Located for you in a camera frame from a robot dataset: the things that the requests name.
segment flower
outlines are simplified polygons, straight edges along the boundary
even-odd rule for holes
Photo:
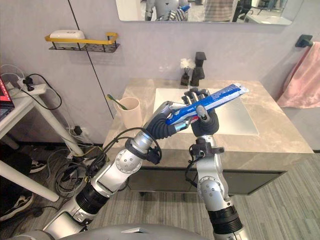
[[[182,68],[182,69],[194,69],[195,66],[196,66],[196,64],[190,58],[189,59],[182,58],[180,60],[180,68]]]

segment robotic hand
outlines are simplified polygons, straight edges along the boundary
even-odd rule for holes
[[[165,15],[157,18],[157,21],[187,21],[187,14],[179,7],[176,11],[170,10]]]

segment white sink basin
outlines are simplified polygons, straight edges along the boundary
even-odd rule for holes
[[[208,89],[214,93],[219,89]],[[181,97],[186,89],[179,88],[157,88],[155,90],[155,100],[153,112],[165,101],[183,103]],[[258,135],[255,124],[253,123],[246,107],[241,101],[241,97],[236,98],[215,109],[219,119],[219,130],[216,134],[225,135]],[[191,126],[179,133],[193,133]]]

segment toothbrush cup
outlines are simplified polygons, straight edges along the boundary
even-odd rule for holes
[[[117,103],[113,103],[114,108],[121,116],[125,128],[142,127],[143,120],[139,99],[129,96],[117,101],[127,108],[127,110],[124,110]]]

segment gray wall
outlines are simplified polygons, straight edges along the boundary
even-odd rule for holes
[[[61,111],[66,115],[67,105],[73,121],[86,127],[94,142],[102,143],[112,117],[87,54],[48,50],[50,43],[44,41],[44,36],[54,30],[76,29],[67,0],[0,3],[1,63],[46,76],[63,96]],[[314,41],[320,40],[319,0],[304,0],[290,26],[121,22],[115,0],[71,0],[71,5],[87,38],[104,39],[105,32],[119,34],[121,46],[115,53],[90,53],[102,88],[117,98],[130,78],[179,81],[180,59],[194,58],[196,51],[203,51],[207,78],[261,81],[276,99],[286,76],[305,51],[294,47],[298,37],[311,34]],[[320,149],[320,109],[286,112],[311,147]],[[297,119],[296,113],[303,120]],[[59,141],[38,118],[37,113],[29,114],[22,120],[24,125],[17,125],[11,133],[23,141]]]

